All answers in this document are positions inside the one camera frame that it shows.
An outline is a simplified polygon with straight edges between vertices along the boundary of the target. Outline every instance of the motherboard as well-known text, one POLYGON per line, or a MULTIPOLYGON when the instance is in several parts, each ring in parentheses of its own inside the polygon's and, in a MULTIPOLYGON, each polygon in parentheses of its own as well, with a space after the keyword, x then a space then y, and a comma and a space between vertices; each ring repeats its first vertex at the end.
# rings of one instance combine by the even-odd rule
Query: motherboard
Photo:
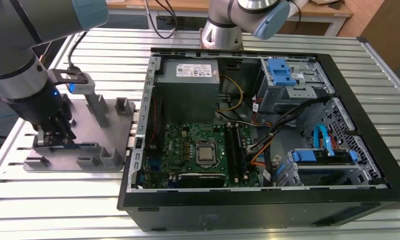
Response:
POLYGON ((168 124, 162 152, 146 162, 148 188, 258 187, 246 162, 250 129, 238 124, 168 124))

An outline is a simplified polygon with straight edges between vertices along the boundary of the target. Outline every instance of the small white sticker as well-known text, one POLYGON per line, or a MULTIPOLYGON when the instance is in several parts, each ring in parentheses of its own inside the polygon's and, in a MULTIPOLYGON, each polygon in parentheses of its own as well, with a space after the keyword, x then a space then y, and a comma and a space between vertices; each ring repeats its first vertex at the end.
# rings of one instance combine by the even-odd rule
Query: small white sticker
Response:
POLYGON ((258 109, 260 109, 260 105, 257 103, 253 103, 253 105, 252 105, 253 112, 257 113, 258 109))
POLYGON ((264 170, 262 174, 264 178, 268 180, 268 182, 272 181, 272 175, 269 174, 269 172, 266 170, 264 170))
POLYGON ((125 5, 125 7, 128 9, 144 9, 145 8, 144 6, 136 6, 136 5, 125 5))
POLYGON ((304 79, 304 75, 303 75, 303 74, 296 74, 296 73, 293 73, 292 76, 293 76, 293 78, 296 78, 296 79, 304 79))
POLYGON ((349 17, 349 14, 335 13, 333 16, 335 16, 335 17, 349 17))
POLYGON ((212 77, 210 64, 178 64, 176 66, 176 77, 212 77))

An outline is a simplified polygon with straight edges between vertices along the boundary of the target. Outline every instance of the metal bracket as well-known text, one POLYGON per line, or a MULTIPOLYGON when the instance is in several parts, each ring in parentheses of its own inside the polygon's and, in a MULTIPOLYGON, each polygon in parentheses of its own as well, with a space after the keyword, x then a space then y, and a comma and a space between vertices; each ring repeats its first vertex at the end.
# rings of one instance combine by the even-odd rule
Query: metal bracket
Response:
POLYGON ((54 77, 54 86, 61 84, 86 84, 89 82, 86 75, 78 70, 49 69, 48 73, 54 77))

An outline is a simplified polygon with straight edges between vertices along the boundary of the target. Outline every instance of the power supply label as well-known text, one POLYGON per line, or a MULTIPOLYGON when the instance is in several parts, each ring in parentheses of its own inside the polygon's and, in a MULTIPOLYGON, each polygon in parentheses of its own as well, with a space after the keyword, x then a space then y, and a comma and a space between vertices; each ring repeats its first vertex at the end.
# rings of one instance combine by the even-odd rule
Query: power supply label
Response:
POLYGON ((212 65, 178 64, 176 66, 176 77, 212 77, 212 65))

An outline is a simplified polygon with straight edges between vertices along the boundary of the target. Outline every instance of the ram slot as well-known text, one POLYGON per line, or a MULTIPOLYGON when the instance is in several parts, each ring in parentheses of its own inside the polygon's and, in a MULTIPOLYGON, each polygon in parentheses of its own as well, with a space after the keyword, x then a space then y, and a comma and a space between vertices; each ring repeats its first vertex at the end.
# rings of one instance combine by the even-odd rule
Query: ram slot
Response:
POLYGON ((240 162, 240 156, 242 152, 241 148, 238 147, 237 128, 234 126, 225 125, 224 137, 229 180, 232 183, 238 183, 238 180, 242 179, 242 169, 240 162))

